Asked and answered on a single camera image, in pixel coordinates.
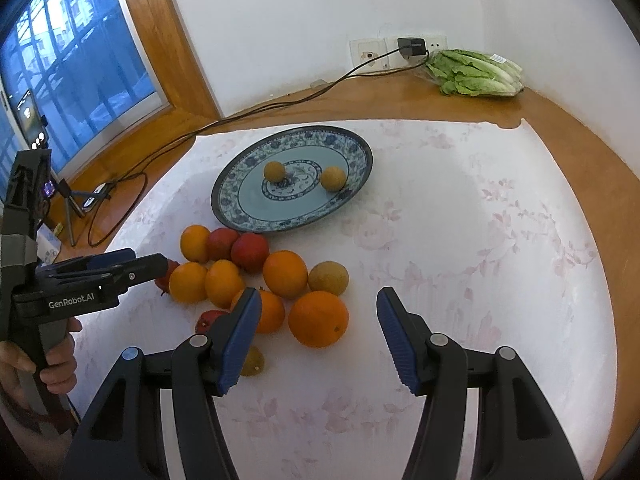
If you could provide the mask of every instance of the power outlet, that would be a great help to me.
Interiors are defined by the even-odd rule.
[[[354,68],[364,63],[367,59],[375,59],[388,52],[385,40],[353,40],[349,42],[349,46]],[[365,65],[358,70],[358,73],[382,72],[389,70],[389,67],[389,58],[383,57],[382,59],[372,61]]]
[[[430,54],[434,54],[439,50],[445,50],[448,48],[447,37],[444,34],[403,34],[402,36],[385,38],[387,52],[391,52],[398,48],[398,38],[422,38]],[[388,60],[389,68],[391,69],[404,68],[405,66],[409,66],[410,62],[416,61],[414,59],[411,59],[410,62],[407,61],[399,52],[388,56]]]

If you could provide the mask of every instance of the bagged lettuce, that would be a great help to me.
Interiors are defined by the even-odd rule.
[[[522,68],[497,54],[441,50],[424,63],[424,69],[446,95],[513,97],[524,88]]]

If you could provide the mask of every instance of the wall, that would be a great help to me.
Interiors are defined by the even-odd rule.
[[[640,176],[640,45],[610,0],[481,0],[488,50]]]
[[[174,0],[220,111],[333,80],[349,40],[443,31],[482,48],[479,0]]]

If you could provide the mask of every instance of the plug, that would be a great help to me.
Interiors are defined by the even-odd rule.
[[[427,46],[423,38],[398,38],[398,48],[405,59],[411,56],[427,55]]]

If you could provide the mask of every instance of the plate rim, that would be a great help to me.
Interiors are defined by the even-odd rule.
[[[357,187],[357,189],[355,189],[353,191],[353,193],[351,193],[351,195],[347,198],[347,200],[345,200],[344,202],[342,202],[342,204],[340,204],[340,206],[338,206],[337,208],[328,211],[326,213],[324,213],[321,216],[316,217],[315,219],[311,220],[311,221],[307,221],[303,224],[300,225],[295,225],[295,226],[291,226],[291,227],[286,227],[283,229],[274,229],[274,230],[268,230],[268,231],[251,231],[251,232],[255,232],[258,234],[269,234],[269,233],[283,233],[286,231],[291,231],[292,229],[298,229],[300,227],[304,227],[305,225],[309,225],[309,224],[313,224],[314,222],[324,218],[325,216],[330,215],[331,213],[337,211],[338,209],[340,209],[343,205],[345,205],[347,202],[349,202],[354,196],[356,196],[360,190],[362,189],[362,187],[367,183],[367,181],[369,180],[369,177],[371,175],[371,171],[373,170],[373,152],[371,151],[371,147],[369,146],[369,143],[364,140],[361,136],[359,136],[357,133],[352,132],[351,130],[347,130],[346,128],[341,128],[340,126],[331,126],[328,124],[315,124],[313,126],[309,125],[309,126],[297,126],[295,128],[290,128],[288,130],[283,130],[281,132],[277,132],[273,135],[264,137],[263,139],[258,140],[257,142],[254,142],[251,146],[248,146],[247,148],[245,148],[244,150],[242,150],[242,152],[238,153],[233,159],[231,159],[231,161],[229,161],[227,163],[227,165],[222,169],[222,171],[220,172],[220,174],[218,175],[214,185],[213,185],[213,189],[211,190],[211,209],[213,210],[213,215],[216,217],[216,219],[225,227],[228,227],[230,229],[233,229],[234,231],[238,231],[238,232],[249,232],[249,231],[242,231],[238,228],[238,226],[233,225],[231,222],[226,220],[226,217],[222,214],[221,209],[218,206],[218,201],[215,200],[216,197],[218,197],[220,195],[220,188],[222,187],[222,183],[223,181],[226,179],[226,176],[231,172],[231,168],[234,168],[236,166],[236,164],[242,159],[245,158],[245,156],[247,156],[249,153],[254,152],[257,148],[259,148],[261,145],[263,144],[267,144],[268,142],[271,142],[272,140],[278,139],[280,137],[284,137],[286,135],[290,135],[290,134],[295,134],[295,133],[299,133],[299,132],[304,132],[307,130],[312,130],[312,129],[320,129],[322,128],[323,130],[331,130],[333,132],[336,133],[340,133],[341,135],[344,135],[346,137],[350,137],[351,139],[355,140],[364,150],[365,152],[365,159],[367,161],[367,165],[366,165],[366,170],[365,170],[365,174],[362,177],[362,180],[360,182],[360,185]]]

